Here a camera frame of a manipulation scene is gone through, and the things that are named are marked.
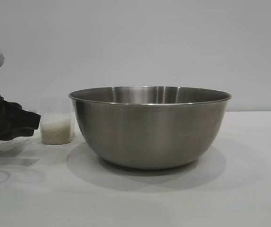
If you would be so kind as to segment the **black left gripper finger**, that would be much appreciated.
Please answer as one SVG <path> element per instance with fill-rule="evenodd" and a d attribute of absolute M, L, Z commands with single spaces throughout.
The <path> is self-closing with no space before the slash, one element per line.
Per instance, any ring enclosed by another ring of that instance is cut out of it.
<path fill-rule="evenodd" d="M 17 137 L 32 137 L 34 134 L 33 129 L 20 128 L 11 131 L 6 131 L 0 134 L 0 140 L 13 140 Z"/>
<path fill-rule="evenodd" d="M 41 115 L 23 110 L 21 116 L 21 126 L 25 129 L 37 130 L 40 125 Z"/>

